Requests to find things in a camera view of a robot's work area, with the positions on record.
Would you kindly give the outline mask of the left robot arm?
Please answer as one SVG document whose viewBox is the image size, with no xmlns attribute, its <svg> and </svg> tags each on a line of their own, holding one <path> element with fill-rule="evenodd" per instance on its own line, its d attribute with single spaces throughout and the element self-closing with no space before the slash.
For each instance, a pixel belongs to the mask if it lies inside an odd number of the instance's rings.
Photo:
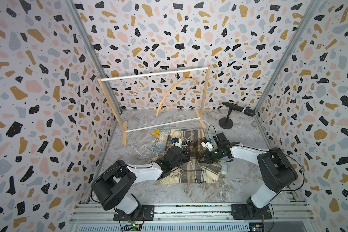
<svg viewBox="0 0 348 232">
<path fill-rule="evenodd" d="M 172 146 L 166 154 L 151 164 L 128 165 L 116 161 L 104 171 L 91 186 L 104 210 L 116 209 L 130 219 L 143 215 L 142 205 L 133 194 L 128 194 L 133 184 L 161 180 L 176 171 L 180 165 L 190 161 L 191 151 Z"/>
</svg>

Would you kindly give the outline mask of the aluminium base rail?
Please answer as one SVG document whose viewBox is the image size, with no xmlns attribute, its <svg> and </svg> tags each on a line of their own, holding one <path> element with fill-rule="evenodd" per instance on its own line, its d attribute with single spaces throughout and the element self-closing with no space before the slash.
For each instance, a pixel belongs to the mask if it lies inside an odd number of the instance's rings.
<svg viewBox="0 0 348 232">
<path fill-rule="evenodd" d="M 235 203 L 148 204 L 128 219 L 98 204 L 79 204 L 68 232 L 318 232 L 304 202 L 273 202 L 257 219 L 237 218 Z"/>
</svg>

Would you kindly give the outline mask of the wooden clothes rack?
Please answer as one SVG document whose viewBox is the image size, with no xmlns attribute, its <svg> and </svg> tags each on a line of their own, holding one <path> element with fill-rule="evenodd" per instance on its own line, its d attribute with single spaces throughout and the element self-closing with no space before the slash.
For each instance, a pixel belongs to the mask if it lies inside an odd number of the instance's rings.
<svg viewBox="0 0 348 232">
<path fill-rule="evenodd" d="M 122 144 L 127 145 L 130 132 L 150 130 L 161 127 L 151 125 L 135 129 L 128 128 L 128 122 L 120 118 L 123 106 L 132 109 L 147 109 L 160 116 L 164 110 L 182 110 L 191 107 L 193 118 L 175 118 L 168 125 L 198 121 L 206 128 L 203 113 L 211 67 L 176 69 L 129 76 L 98 78 L 97 81 L 113 115 L 122 131 Z"/>
</svg>

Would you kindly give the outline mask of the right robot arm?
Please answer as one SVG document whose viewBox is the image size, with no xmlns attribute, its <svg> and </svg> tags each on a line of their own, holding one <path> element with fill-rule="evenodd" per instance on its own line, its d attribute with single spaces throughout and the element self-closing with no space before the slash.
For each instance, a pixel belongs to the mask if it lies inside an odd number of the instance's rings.
<svg viewBox="0 0 348 232">
<path fill-rule="evenodd" d="M 223 133 L 215 135 L 213 139 L 216 147 L 211 140 L 201 142 L 205 150 L 199 159 L 200 162 L 218 163 L 225 157 L 228 158 L 228 162 L 242 159 L 258 165 L 262 175 L 262 185 L 245 203 L 231 205 L 233 218 L 235 220 L 272 219 L 271 213 L 268 212 L 268 205 L 298 178 L 287 156 L 279 148 L 265 150 L 248 147 L 239 142 L 231 143 Z"/>
</svg>

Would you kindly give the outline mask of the yellow and wood block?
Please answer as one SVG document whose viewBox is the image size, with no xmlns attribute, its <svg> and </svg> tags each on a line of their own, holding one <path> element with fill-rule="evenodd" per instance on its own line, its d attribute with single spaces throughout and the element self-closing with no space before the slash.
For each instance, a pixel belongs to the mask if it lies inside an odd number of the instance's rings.
<svg viewBox="0 0 348 232">
<path fill-rule="evenodd" d="M 150 135 L 152 135 L 156 139 L 159 139 L 160 138 L 160 130 L 156 129 L 154 132 L 151 132 Z"/>
</svg>

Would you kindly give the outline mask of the black microphone on stand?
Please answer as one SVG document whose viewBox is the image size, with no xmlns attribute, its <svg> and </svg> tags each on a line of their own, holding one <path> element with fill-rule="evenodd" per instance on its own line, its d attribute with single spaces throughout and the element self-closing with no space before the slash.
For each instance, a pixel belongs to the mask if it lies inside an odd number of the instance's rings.
<svg viewBox="0 0 348 232">
<path fill-rule="evenodd" d="M 241 116 L 241 115 L 248 116 L 248 117 L 254 117 L 256 114 L 254 109 L 252 109 L 250 107 L 242 107 L 242 106 L 239 106 L 239 105 L 232 103 L 232 102 L 224 101 L 224 102 L 222 102 L 222 105 L 226 106 L 228 108 L 227 116 L 221 118 L 218 121 L 219 126 L 223 129 L 228 130 L 234 126 L 234 122 L 231 119 L 231 115 L 233 113 L 235 114 L 234 118 Z"/>
</svg>

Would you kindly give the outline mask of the light blue wire hanger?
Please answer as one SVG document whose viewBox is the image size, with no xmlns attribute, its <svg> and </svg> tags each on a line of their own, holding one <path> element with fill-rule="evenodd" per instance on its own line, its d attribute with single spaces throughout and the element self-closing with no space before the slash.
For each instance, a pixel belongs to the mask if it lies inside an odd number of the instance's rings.
<svg viewBox="0 0 348 232">
<path fill-rule="evenodd" d="M 204 147 L 201 142 L 207 141 L 206 134 L 203 129 L 181 130 L 182 147 L 184 150 L 191 151 L 190 161 L 180 165 L 180 181 L 181 183 L 201 184 L 203 181 L 202 168 L 198 162 Z"/>
</svg>

